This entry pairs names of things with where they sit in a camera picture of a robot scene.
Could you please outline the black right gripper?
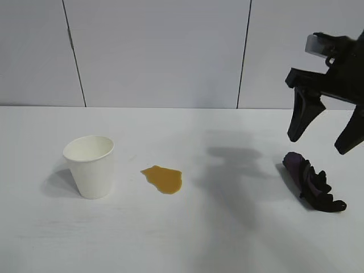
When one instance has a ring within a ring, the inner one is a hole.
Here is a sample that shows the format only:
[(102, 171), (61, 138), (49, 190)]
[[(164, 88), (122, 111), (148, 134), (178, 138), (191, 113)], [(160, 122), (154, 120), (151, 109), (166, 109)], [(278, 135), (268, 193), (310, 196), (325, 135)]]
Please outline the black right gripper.
[[(355, 40), (315, 32), (307, 37), (305, 51), (325, 59), (327, 72), (291, 68), (285, 82), (294, 90), (294, 105), (287, 135), (297, 142), (308, 125), (326, 107), (321, 96), (363, 105), (363, 34)], [(334, 146), (345, 155), (363, 142), (363, 106), (356, 106)]]

